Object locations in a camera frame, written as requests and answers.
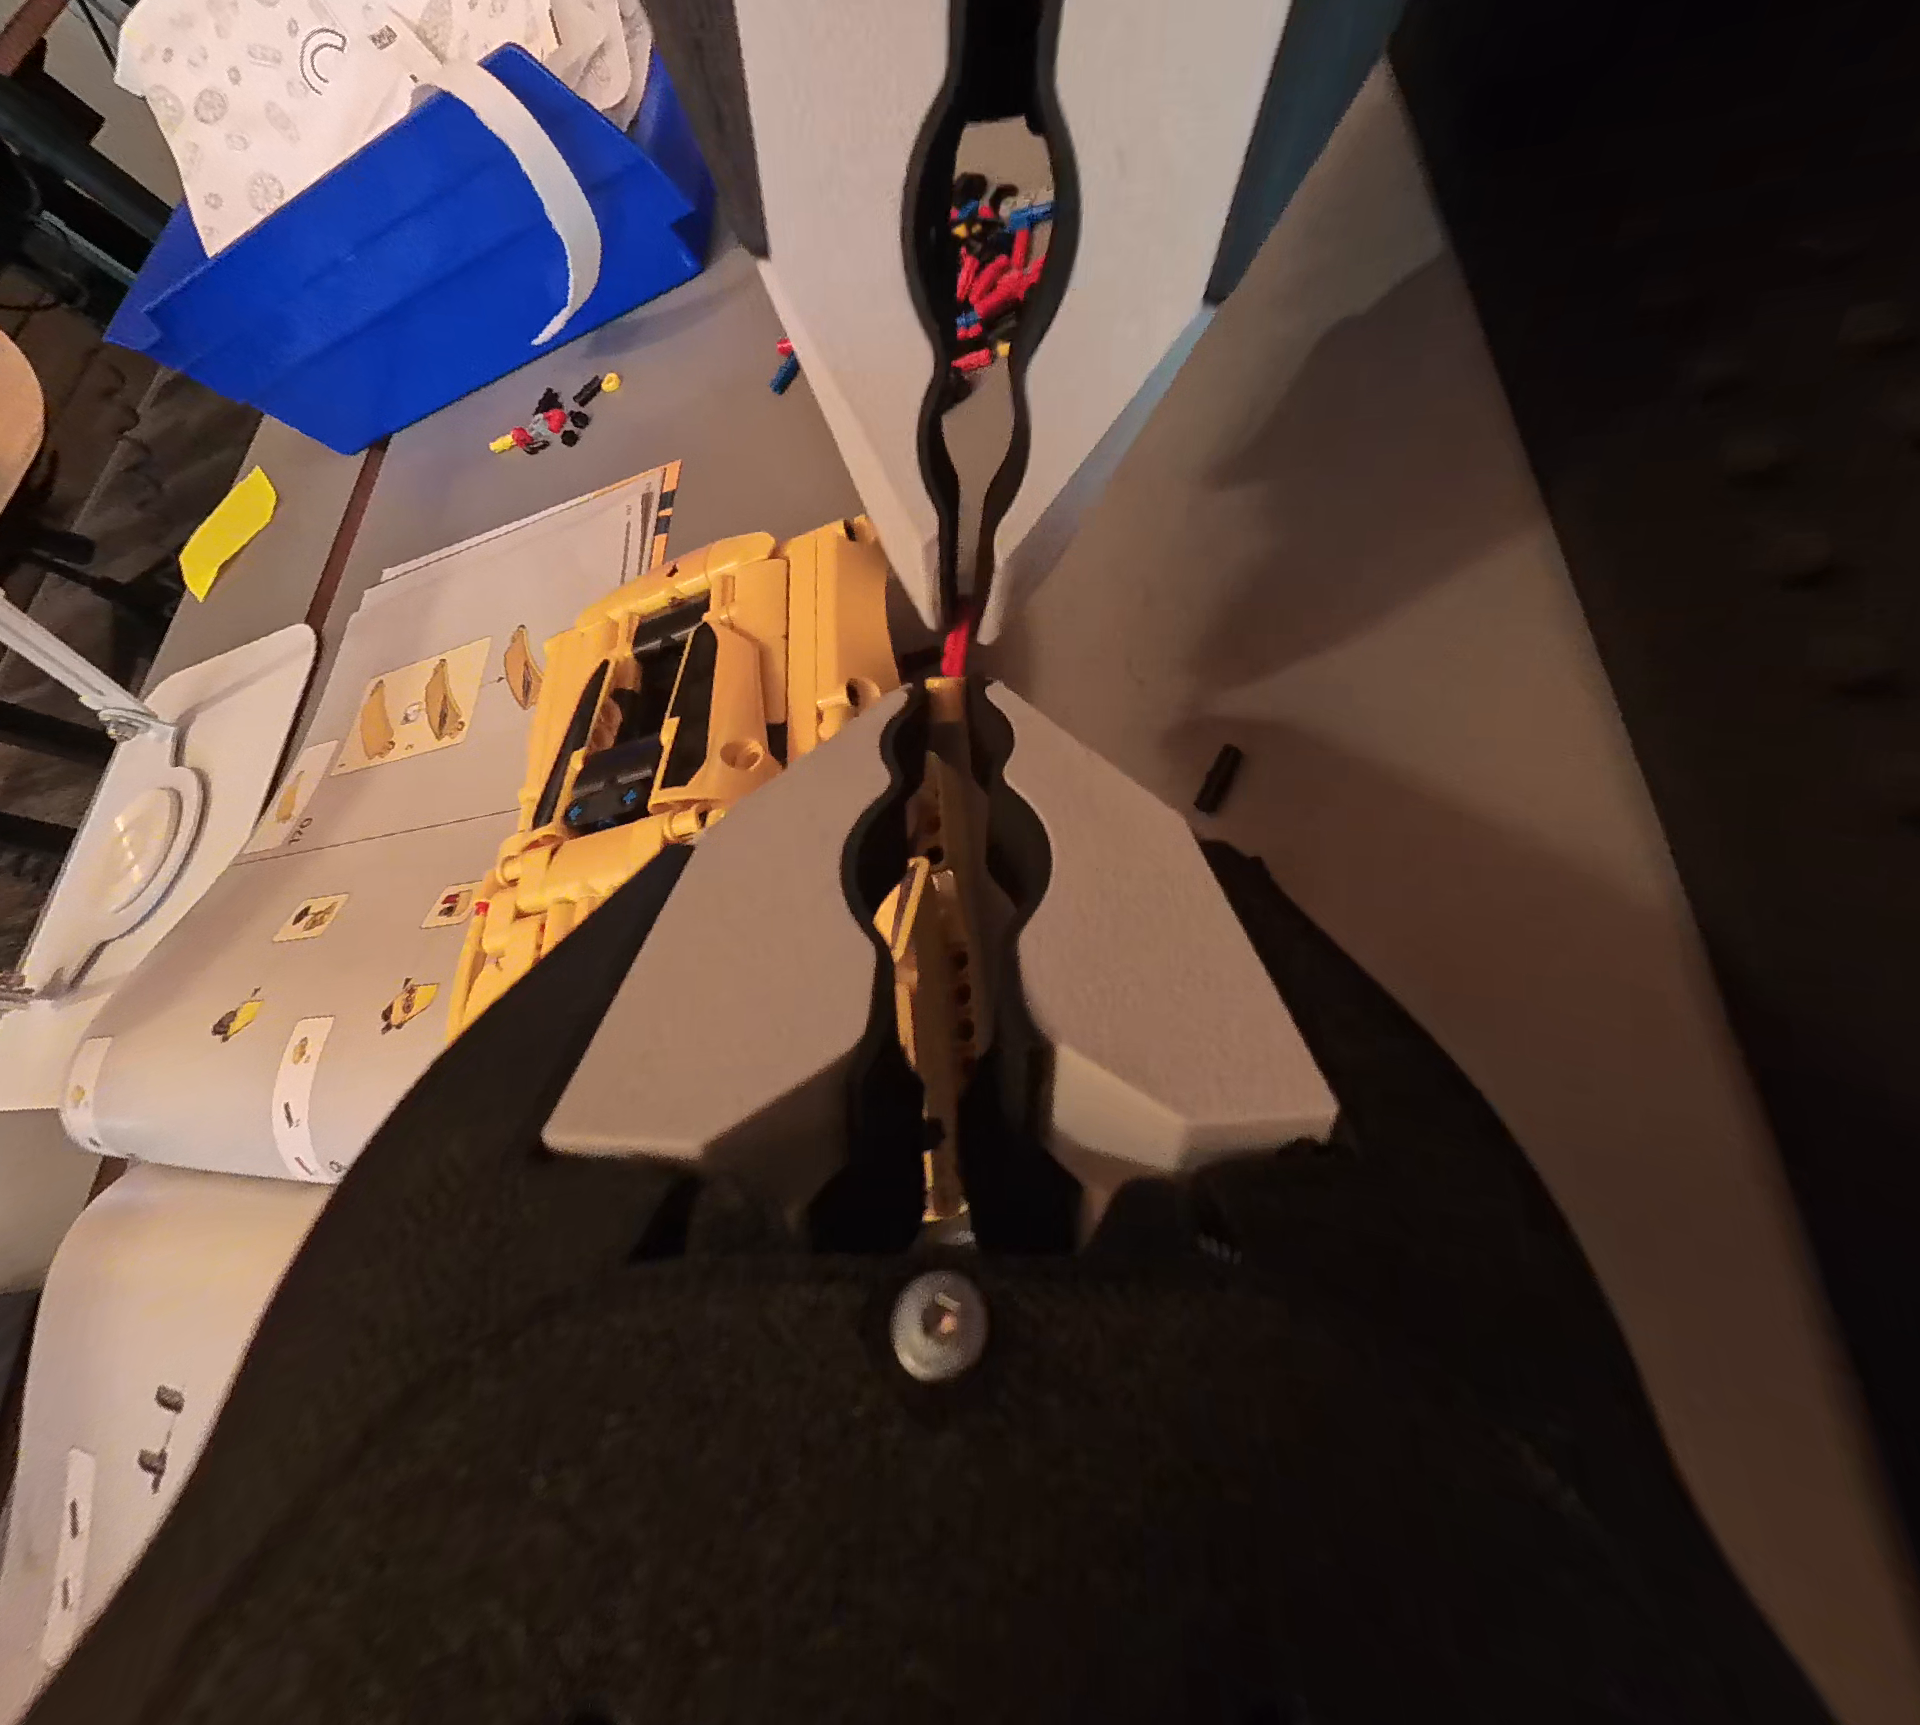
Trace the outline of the yellow paper scrap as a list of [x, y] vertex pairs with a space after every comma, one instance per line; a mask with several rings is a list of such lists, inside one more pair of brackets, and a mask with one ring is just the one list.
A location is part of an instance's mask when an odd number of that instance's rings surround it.
[[263, 466], [249, 469], [179, 549], [182, 588], [205, 602], [228, 564], [260, 539], [279, 512], [279, 491]]

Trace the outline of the white curved paper strip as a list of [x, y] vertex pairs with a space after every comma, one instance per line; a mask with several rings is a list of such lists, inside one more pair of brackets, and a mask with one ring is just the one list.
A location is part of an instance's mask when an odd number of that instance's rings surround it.
[[532, 186], [565, 256], [565, 299], [534, 337], [537, 347], [551, 344], [586, 306], [604, 271], [604, 237], [586, 189], [534, 112], [482, 65], [432, 67], [416, 87], [440, 91], [466, 107]]

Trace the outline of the yellow toy brick car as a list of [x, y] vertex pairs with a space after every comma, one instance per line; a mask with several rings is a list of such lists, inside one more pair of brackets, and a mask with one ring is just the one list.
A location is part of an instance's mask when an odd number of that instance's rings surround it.
[[[519, 826], [478, 888], [451, 981], [451, 1042], [662, 850], [697, 845], [900, 685], [888, 583], [867, 517], [785, 540], [751, 532], [604, 596], [541, 663], [509, 652], [507, 680], [541, 697], [526, 701]], [[975, 971], [973, 824], [956, 753], [936, 753], [874, 914], [921, 1084], [925, 1226], [948, 1233], [968, 1228], [958, 1114], [992, 1029]]]

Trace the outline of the white stand base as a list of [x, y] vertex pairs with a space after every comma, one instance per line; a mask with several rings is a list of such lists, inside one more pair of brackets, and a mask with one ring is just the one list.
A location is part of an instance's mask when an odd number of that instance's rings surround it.
[[106, 771], [4, 1006], [2, 1109], [53, 1114], [94, 1017], [252, 837], [315, 676], [290, 625], [151, 687], [153, 722]]

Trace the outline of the wooden sheet holder board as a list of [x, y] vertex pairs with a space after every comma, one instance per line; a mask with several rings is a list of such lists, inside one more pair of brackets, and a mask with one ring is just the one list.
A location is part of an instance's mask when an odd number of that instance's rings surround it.
[[44, 447], [46, 402], [41, 377], [10, 332], [0, 334], [0, 507], [6, 509]]

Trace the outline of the white parts instruction booklet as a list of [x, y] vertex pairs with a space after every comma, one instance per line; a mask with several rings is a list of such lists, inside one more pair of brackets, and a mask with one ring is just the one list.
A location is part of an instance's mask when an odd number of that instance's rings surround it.
[[127, 1172], [68, 1232], [32, 1332], [4, 1722], [151, 1543], [305, 1235], [451, 1043], [541, 697], [509, 655], [541, 663], [586, 609], [707, 549], [667, 542], [679, 470], [388, 570], [250, 840], [94, 1017], [60, 1120]]

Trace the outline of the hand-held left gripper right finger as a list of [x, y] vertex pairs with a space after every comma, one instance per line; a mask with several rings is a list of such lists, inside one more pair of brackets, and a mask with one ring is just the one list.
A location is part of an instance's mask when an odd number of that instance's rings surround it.
[[1013, 956], [1075, 1233], [1128, 1185], [1328, 1145], [1332, 1088], [1190, 824], [1010, 687], [982, 699], [1009, 736], [1010, 820], [1043, 846]]

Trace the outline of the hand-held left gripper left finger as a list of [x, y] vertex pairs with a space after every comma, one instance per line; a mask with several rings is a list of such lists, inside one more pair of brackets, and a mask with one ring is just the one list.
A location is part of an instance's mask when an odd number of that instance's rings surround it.
[[921, 1228], [921, 1088], [896, 969], [854, 884], [900, 800], [898, 688], [739, 800], [685, 857], [542, 1130], [563, 1157], [751, 1190], [827, 1250]]

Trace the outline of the blue plastic bin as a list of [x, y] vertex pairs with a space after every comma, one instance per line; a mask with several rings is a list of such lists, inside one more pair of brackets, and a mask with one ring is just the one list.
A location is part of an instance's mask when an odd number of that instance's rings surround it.
[[418, 87], [394, 127], [216, 256], [182, 197], [109, 341], [350, 455], [695, 279], [714, 185], [646, 23], [652, 68], [626, 127], [523, 46], [478, 62], [600, 222], [599, 287], [551, 344], [534, 337], [563, 305], [565, 251], [532, 186], [468, 107]]

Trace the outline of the grey desk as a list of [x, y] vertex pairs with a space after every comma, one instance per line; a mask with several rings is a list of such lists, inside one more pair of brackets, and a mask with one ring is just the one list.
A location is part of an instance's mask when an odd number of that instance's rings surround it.
[[1216, 835], [1460, 1065], [1692, 1497], [1843, 1722], [1916, 1722], [1861, 1392], [1391, 68], [997, 666]]

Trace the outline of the pile of small coloured pins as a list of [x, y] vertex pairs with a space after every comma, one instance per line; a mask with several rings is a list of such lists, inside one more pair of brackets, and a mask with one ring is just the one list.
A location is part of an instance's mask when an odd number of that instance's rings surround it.
[[600, 371], [588, 377], [570, 396], [546, 388], [532, 415], [495, 436], [489, 445], [492, 457], [541, 457], [548, 449], [573, 449], [595, 422], [595, 405], [623, 388], [618, 371]]
[[1009, 357], [1045, 280], [1053, 225], [1053, 191], [1021, 191], [980, 173], [952, 178], [947, 222], [933, 239], [933, 303], [956, 396]]

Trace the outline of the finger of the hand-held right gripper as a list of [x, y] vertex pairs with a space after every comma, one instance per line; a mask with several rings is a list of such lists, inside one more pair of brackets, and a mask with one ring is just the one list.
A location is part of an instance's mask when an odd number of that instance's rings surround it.
[[1018, 488], [980, 539], [984, 640], [1062, 556], [1212, 321], [1208, 279], [1292, 5], [1058, 0], [1051, 315], [1018, 372]]
[[762, 279], [906, 598], [947, 617], [928, 482], [942, 357], [917, 255], [952, 0], [733, 0]]

